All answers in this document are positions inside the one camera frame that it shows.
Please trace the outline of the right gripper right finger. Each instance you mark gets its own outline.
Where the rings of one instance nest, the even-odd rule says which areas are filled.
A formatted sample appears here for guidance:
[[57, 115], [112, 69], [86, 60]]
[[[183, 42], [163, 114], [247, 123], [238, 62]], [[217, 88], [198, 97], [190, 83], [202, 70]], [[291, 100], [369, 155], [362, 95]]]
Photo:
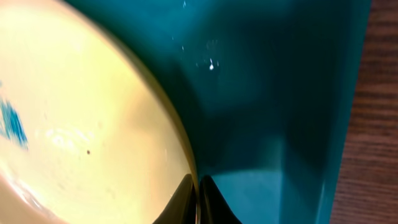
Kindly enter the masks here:
[[200, 181], [200, 223], [242, 224], [234, 215], [211, 176]]

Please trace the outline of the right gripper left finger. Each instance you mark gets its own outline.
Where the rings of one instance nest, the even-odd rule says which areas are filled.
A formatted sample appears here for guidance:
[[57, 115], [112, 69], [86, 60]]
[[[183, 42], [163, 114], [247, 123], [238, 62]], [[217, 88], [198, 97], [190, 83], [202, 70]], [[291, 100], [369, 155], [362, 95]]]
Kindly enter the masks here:
[[153, 224], [196, 224], [197, 196], [191, 174], [186, 174]]

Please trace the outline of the yellow-green plate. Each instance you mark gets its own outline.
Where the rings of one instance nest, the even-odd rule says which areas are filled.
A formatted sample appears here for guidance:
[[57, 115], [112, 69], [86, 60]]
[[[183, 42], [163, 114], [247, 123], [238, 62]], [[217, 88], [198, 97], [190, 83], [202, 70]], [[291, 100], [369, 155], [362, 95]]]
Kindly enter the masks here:
[[1, 2], [1, 222], [153, 223], [187, 135], [148, 69], [60, 1]]

